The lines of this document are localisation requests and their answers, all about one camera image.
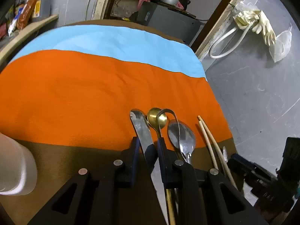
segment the spoon handle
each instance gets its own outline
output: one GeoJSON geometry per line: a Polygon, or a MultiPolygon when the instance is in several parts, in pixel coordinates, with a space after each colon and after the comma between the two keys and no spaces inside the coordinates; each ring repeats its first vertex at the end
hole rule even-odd
{"type": "Polygon", "coordinates": [[[186,162],[192,165],[192,155],[190,152],[188,152],[186,155],[186,162]]]}

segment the black pot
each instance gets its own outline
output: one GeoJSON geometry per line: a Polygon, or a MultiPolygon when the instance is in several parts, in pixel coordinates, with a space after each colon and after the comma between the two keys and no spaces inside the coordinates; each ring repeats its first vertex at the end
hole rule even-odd
{"type": "Polygon", "coordinates": [[[191,3],[190,0],[179,0],[179,2],[181,3],[181,5],[183,6],[183,9],[186,10],[188,7],[188,4],[191,3]]]}

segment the yellow label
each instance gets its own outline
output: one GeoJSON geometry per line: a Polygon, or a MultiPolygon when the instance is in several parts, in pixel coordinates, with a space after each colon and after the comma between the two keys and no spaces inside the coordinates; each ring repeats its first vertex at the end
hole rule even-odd
{"type": "Polygon", "coordinates": [[[40,9],[41,9],[41,0],[37,0],[37,3],[35,4],[34,11],[32,14],[33,18],[38,18],[40,16],[40,9]]]}

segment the silver spoon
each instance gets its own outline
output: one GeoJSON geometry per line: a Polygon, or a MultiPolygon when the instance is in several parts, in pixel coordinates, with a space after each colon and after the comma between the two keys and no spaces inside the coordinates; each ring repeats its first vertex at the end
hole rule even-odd
{"type": "Polygon", "coordinates": [[[178,125],[175,119],[170,120],[168,124],[168,135],[171,140],[171,143],[175,146],[175,148],[179,149],[183,158],[187,163],[192,164],[192,152],[196,146],[195,135],[192,130],[183,122],[179,122],[180,129],[180,139],[178,146],[178,125]]]}

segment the gold spoon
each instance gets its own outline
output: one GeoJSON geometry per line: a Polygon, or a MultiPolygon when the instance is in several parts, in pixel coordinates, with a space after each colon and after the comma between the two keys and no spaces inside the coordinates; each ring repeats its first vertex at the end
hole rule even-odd
{"type": "MultiPolygon", "coordinates": [[[[161,111],[161,109],[157,107],[153,107],[149,110],[147,114],[147,121],[151,128],[153,128],[156,133],[157,137],[161,138],[161,129],[166,126],[167,124],[167,116],[165,113],[161,114],[158,119],[156,119],[157,114],[161,111]]],[[[171,190],[166,190],[166,201],[168,206],[168,214],[169,214],[169,224],[175,225],[175,216],[174,216],[174,209],[172,204],[172,197],[171,197],[171,190]]]]}
{"type": "Polygon", "coordinates": [[[149,110],[149,112],[147,114],[147,121],[148,121],[149,125],[151,126],[151,128],[155,129],[158,138],[161,138],[160,129],[165,127],[167,124],[167,116],[165,113],[163,113],[159,116],[158,122],[157,122],[156,116],[160,112],[160,110],[161,109],[159,109],[157,107],[153,107],[149,110]]]}

